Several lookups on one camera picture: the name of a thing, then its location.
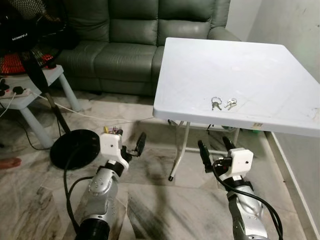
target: stool leg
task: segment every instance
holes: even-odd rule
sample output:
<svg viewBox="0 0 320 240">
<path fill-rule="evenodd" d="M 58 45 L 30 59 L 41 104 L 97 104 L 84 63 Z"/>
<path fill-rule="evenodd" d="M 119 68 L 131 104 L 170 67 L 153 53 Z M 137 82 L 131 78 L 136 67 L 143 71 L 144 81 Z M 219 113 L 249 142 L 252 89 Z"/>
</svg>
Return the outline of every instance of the stool leg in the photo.
<svg viewBox="0 0 320 240">
<path fill-rule="evenodd" d="M 40 122 L 36 119 L 36 117 L 32 114 L 29 108 L 20 109 L 21 114 L 23 115 L 26 122 L 31 127 L 32 131 L 39 139 L 40 143 L 44 148 L 50 148 L 54 141 L 52 138 L 46 133 L 45 129 L 42 127 Z"/>
<path fill-rule="evenodd" d="M 186 123 L 186 127 L 185 127 L 185 131 L 184 131 L 184 138 L 183 138 L 183 144 L 182 144 L 182 149 L 181 151 L 179 151 L 179 149 L 177 149 L 177 151 L 179 151 L 179 154 L 176 158 L 175 164 L 173 166 L 173 169 L 170 173 L 169 176 L 169 181 L 171 182 L 175 175 L 176 175 L 176 171 L 178 169 L 178 166 L 180 164 L 181 159 L 184 157 L 185 151 L 186 151 L 186 147 L 187 147 L 187 141 L 188 141 L 188 136 L 189 136 L 189 129 L 190 129 L 190 122 Z"/>
<path fill-rule="evenodd" d="M 72 109 L 76 112 L 79 112 L 82 109 L 82 107 L 81 107 L 78 99 L 76 98 L 74 92 L 72 91 L 65 75 L 61 74 L 59 76 L 59 80 L 60 80 L 61 86 L 64 90 L 64 93 L 66 95 L 66 98 L 68 99 L 69 103 L 71 104 Z"/>
</svg>

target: black round fan base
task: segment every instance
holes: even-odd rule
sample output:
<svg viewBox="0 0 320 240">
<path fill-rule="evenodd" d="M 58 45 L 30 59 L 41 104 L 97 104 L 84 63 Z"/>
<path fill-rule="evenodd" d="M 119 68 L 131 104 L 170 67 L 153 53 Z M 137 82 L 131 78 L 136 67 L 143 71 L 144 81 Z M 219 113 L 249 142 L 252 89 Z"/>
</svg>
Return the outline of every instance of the black round fan base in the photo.
<svg viewBox="0 0 320 240">
<path fill-rule="evenodd" d="M 55 141 L 50 150 L 50 158 L 57 168 L 65 169 L 69 158 L 72 157 L 67 169 L 75 170 L 91 163 L 99 152 L 99 136 L 93 131 L 78 129 L 62 135 Z"/>
</svg>

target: label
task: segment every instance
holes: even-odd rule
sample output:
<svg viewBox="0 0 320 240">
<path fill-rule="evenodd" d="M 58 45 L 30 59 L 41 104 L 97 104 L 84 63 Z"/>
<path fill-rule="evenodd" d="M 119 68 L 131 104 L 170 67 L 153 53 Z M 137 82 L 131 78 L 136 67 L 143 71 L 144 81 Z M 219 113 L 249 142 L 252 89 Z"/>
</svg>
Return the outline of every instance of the label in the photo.
<svg viewBox="0 0 320 240">
<path fill-rule="evenodd" d="M 262 126 L 263 126 L 263 123 L 255 122 L 251 128 L 254 130 L 260 130 Z"/>
</svg>

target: sofa backrest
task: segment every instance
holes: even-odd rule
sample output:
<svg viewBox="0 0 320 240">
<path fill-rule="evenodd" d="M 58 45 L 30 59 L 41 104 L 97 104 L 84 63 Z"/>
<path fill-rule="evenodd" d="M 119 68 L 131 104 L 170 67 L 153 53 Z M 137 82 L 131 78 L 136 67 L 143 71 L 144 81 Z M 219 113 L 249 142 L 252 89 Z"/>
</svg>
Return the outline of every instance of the sofa backrest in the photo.
<svg viewBox="0 0 320 240">
<path fill-rule="evenodd" d="M 167 37 L 206 39 L 225 27 L 230 0 L 64 0 L 83 40 L 163 46 Z"/>
</svg>

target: white cable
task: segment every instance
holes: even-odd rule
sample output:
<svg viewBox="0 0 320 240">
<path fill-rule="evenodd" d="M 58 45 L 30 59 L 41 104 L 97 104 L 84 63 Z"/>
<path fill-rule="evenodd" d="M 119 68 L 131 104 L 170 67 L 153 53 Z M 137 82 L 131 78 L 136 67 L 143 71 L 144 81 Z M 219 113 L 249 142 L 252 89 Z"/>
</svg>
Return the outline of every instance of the white cable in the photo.
<svg viewBox="0 0 320 240">
<path fill-rule="evenodd" d="M 8 79 L 8 80 L 27 80 L 28 78 L 21 78 L 21 77 L 1 77 L 1 78 L 0 78 L 0 81 L 1 81 L 2 79 L 4 79 L 4 80 L 6 80 L 6 79 Z"/>
<path fill-rule="evenodd" d="M 41 96 L 41 95 L 39 95 L 39 94 L 36 94 L 36 93 L 33 92 L 33 91 L 32 91 L 32 93 L 33 93 L 34 95 L 38 96 L 39 98 L 42 98 L 42 99 L 48 101 L 48 99 L 46 99 L 45 97 L 43 97 L 43 96 Z M 78 115 L 80 115 L 80 116 L 82 116 L 82 117 L 86 117 L 86 118 L 91 118 L 91 119 L 96 119 L 96 120 L 102 120 L 102 121 L 109 121 L 109 122 L 112 122 L 112 121 L 124 121 L 124 122 L 117 123 L 117 124 L 114 124 L 114 125 L 125 124 L 125 123 L 129 124 L 129 123 L 134 123 L 134 122 L 138 122 L 138 121 L 142 121 L 142 120 L 146 120 L 146 119 L 151 119 L 151 118 L 153 118 L 153 117 L 148 117 L 148 118 L 145 118 L 145 119 L 142 119 L 142 120 L 137 120 L 137 121 L 128 121 L 128 120 L 125 120 L 125 119 L 106 119 L 106 118 L 101 118 L 101 117 L 96 117 L 96 116 L 85 115 L 85 114 L 82 114 L 82 113 L 80 113 L 80 112 L 73 111 L 73 110 L 71 110 L 71 109 L 69 109 L 69 108 L 67 108 L 67 107 L 65 107 L 65 106 L 62 106 L 62 105 L 56 103 L 56 102 L 55 102 L 55 104 L 56 104 L 57 106 L 63 108 L 63 109 L 66 109 L 66 110 L 68 110 L 68 111 L 70 111 L 70 112 L 72 112 L 72 113 L 78 114 Z"/>
<path fill-rule="evenodd" d="M 3 111 L 3 113 L 1 113 L 0 118 L 1 118 L 1 117 L 6 113 L 6 111 L 9 109 L 10 104 L 11 104 L 11 103 L 12 103 L 12 101 L 14 100 L 15 96 L 16 96 L 16 93 L 14 93 L 14 94 L 13 94 L 13 96 L 12 96 L 12 98 L 11 98 L 10 102 L 8 103 L 8 106 L 6 106 L 6 109 Z"/>
<path fill-rule="evenodd" d="M 113 124 L 112 126 L 110 125 L 110 126 L 107 126 L 107 127 L 108 128 L 112 128 L 112 127 L 120 125 L 120 124 L 133 124 L 133 123 L 141 122 L 141 121 L 148 120 L 148 119 L 154 119 L 154 118 L 155 117 L 151 116 L 151 117 L 146 117 L 146 118 L 143 118 L 143 119 L 140 119 L 140 120 L 135 120 L 135 121 L 119 122 L 119 123 Z"/>
</svg>

